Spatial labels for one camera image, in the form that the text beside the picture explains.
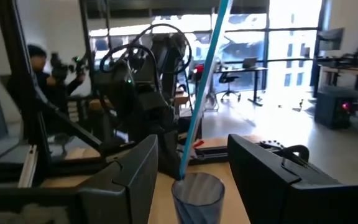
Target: red light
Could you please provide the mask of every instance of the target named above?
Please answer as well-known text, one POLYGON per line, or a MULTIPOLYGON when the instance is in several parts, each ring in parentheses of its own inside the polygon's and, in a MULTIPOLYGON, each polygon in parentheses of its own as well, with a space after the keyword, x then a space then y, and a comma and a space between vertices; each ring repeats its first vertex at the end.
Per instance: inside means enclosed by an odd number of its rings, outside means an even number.
POLYGON ((197 73, 202 73, 204 71, 204 65, 196 65, 197 73))
POLYGON ((349 111, 351 109, 351 104, 350 103, 342 104, 342 109, 349 111))

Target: handle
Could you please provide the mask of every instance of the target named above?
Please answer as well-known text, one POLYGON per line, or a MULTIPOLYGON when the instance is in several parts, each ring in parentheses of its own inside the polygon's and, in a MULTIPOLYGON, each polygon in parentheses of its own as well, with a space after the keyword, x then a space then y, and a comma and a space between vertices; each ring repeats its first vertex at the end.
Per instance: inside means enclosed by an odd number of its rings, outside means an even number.
POLYGON ((299 158, 301 158, 302 160, 304 160, 305 162, 309 162, 309 149, 306 146, 302 146, 302 145, 296 145, 296 146, 290 146, 287 148, 283 149, 284 155, 286 155, 287 153, 294 153, 297 152, 299 153, 299 158))

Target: office chair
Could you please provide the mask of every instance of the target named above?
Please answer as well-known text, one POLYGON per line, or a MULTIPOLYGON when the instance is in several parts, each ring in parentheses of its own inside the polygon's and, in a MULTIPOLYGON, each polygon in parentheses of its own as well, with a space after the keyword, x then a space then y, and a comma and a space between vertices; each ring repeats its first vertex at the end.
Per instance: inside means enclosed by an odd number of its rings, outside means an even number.
POLYGON ((240 78, 238 76, 228 76, 228 72, 222 73, 222 75, 219 77, 219 83, 225 84, 227 83, 227 90, 222 92, 224 93, 221 101, 223 101, 223 98, 225 96, 230 96, 230 94, 234 94, 237 96, 237 100, 240 101, 241 99, 241 93, 238 91, 230 90, 230 83, 234 82, 236 79, 240 78))

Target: ceiling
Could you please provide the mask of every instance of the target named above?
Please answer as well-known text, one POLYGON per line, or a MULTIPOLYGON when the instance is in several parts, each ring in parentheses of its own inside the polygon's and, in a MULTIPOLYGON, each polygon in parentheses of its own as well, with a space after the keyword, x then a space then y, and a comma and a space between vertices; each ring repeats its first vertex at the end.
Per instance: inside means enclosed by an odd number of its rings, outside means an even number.
MULTIPOLYGON (((104 0, 85 0, 88 18, 100 18, 104 0)), ((180 14, 209 14, 220 0, 109 0, 111 17, 149 17, 180 14)), ((234 0, 232 13, 266 12, 268 0, 234 0)))

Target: black cap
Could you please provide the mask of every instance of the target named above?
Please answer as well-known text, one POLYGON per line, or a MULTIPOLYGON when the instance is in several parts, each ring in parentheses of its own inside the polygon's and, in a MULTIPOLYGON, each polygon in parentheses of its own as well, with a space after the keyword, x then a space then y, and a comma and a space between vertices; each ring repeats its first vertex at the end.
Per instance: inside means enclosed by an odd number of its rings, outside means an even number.
POLYGON ((29 44, 27 48, 29 50, 30 57, 47 57, 46 51, 44 51, 41 47, 29 44))

